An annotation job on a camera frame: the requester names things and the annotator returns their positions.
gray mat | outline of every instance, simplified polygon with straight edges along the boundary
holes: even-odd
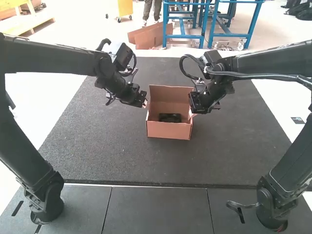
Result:
[[[138,58],[135,82],[192,86],[178,58]],[[186,62],[188,73],[200,75]],[[82,84],[40,148],[69,182],[254,186],[290,141],[251,81],[234,84],[221,110],[194,118],[190,141],[147,138],[146,110],[115,101],[94,78]]]
[[[64,186],[62,214],[52,223],[36,225],[30,220],[29,201],[20,188],[0,217],[1,234],[101,234],[111,187]],[[15,216],[16,206],[23,201]]]
[[[103,234],[213,234],[206,189],[114,187]]]
[[[243,209],[245,223],[242,224],[237,213],[225,206],[232,200],[241,204],[256,202],[255,190],[208,189],[214,234],[273,234],[258,221],[255,209]],[[310,234],[312,212],[303,197],[299,205],[293,209],[288,219],[288,228],[283,234]]]

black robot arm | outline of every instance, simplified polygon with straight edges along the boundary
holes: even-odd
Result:
[[[185,72],[185,58],[198,64],[208,84]],[[220,109],[219,101],[234,93],[236,80],[291,81],[312,90],[312,80],[307,78],[312,76],[312,41],[228,58],[222,58],[216,50],[205,52],[200,59],[185,55],[180,60],[180,68],[195,84],[195,91],[189,94],[192,112],[206,114]],[[233,210],[256,207],[257,217],[265,227],[276,232],[285,230],[290,210],[297,206],[298,198],[312,179],[311,156],[312,114],[279,163],[259,180],[257,203],[245,206],[228,201],[227,206]]]
[[[95,86],[107,90],[110,98],[136,107],[144,105],[146,92],[140,92],[140,86],[132,83],[137,59],[125,43],[104,39],[96,50],[87,50],[3,34],[0,40],[4,46],[5,73],[70,73],[97,77]],[[135,62],[130,67],[132,58]]]
[[[5,91],[5,74],[16,72],[71,73],[97,77],[95,86],[115,99],[136,107],[145,103],[146,92],[132,83],[136,57],[124,43],[104,39],[96,50],[32,42],[0,33],[0,161],[25,188],[31,220],[45,224],[63,210],[62,176],[43,159],[14,120]],[[134,66],[129,66],[134,58]]]

black bag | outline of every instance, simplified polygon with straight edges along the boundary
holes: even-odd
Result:
[[[299,20],[312,20],[312,8],[299,12],[296,18]]]
[[[285,12],[285,15],[296,16],[299,12],[308,9],[309,7],[310,7],[310,3],[305,2],[305,3],[300,4],[299,6],[289,9],[288,11]]]
[[[301,0],[287,0],[286,6],[281,6],[283,8],[293,8],[298,6],[301,3]]]

white floor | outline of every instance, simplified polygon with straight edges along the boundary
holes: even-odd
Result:
[[[60,43],[86,48],[96,48],[103,38],[127,42],[127,32],[141,26],[143,2],[134,1],[133,20],[123,19],[117,23],[113,17],[105,19],[105,14],[117,15],[113,0],[46,0],[46,10],[54,11],[56,22],[30,36],[30,39],[46,43]],[[280,8],[285,1],[265,2],[260,11],[249,51],[267,49],[312,38],[312,21],[299,21],[283,13]],[[248,30],[254,6],[238,4],[231,30]],[[180,57],[185,53],[201,56],[205,50],[188,47],[172,47],[167,50],[136,51],[137,56]],[[237,52],[220,52],[222,56],[232,56]],[[13,74],[6,76],[6,88],[16,103],[14,113],[20,127],[38,149],[52,130],[58,118],[84,81],[85,77],[62,74]],[[302,129],[291,117],[306,119],[311,93],[304,87],[278,81],[253,81],[266,104],[278,120],[290,141],[294,141]],[[14,175],[0,163],[0,214],[3,212],[19,184]],[[312,194],[304,197],[312,207]]]

metal table frame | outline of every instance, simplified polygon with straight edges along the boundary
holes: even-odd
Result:
[[[177,6],[178,11],[170,11],[169,6]],[[182,5],[187,5],[187,11],[184,11],[182,9]],[[205,14],[203,16],[203,27],[201,30],[201,35],[186,35],[185,34],[185,28],[184,23],[190,22],[190,20],[193,21],[193,28],[196,28],[196,22],[197,22],[197,13],[198,13],[198,6],[207,6],[209,7],[210,2],[205,2],[205,0],[201,0],[201,3],[199,3],[199,0],[193,0],[191,2],[188,0],[188,2],[170,2],[169,0],[164,0],[163,3],[163,41],[162,41],[162,47],[167,46],[167,39],[169,38],[176,38],[176,39],[199,39],[199,48],[202,49],[204,45],[204,39],[205,39],[205,31],[207,27],[207,19],[208,19],[208,11],[205,11]],[[170,16],[170,14],[184,14],[189,16]],[[169,22],[169,19],[179,19],[180,21],[180,30],[181,34],[179,35],[167,35],[166,34],[166,25]]]
[[[218,7],[219,3],[224,2],[224,3],[229,3],[229,9],[226,14],[218,14]],[[246,39],[246,42],[244,43],[244,49],[248,49],[253,32],[254,32],[254,27],[258,19],[258,15],[261,9],[261,5],[264,2],[264,0],[251,0],[251,1],[241,1],[241,0],[215,0],[215,3],[211,3],[210,5],[214,5],[214,9],[209,8],[209,13],[208,17],[212,18],[212,24],[209,32],[209,40],[208,40],[208,48],[212,48],[212,44],[214,41],[214,37],[231,37],[231,38],[244,38]],[[253,18],[251,21],[251,24],[249,26],[248,33],[242,34],[242,33],[232,33],[229,30],[229,27],[232,22],[232,18],[236,9],[236,4],[237,3],[253,3],[256,4],[256,8],[253,13]],[[199,12],[199,22],[198,26],[202,26],[203,22],[203,10],[205,8],[205,5],[200,7],[200,12]],[[224,33],[215,33],[215,24],[218,23]]]

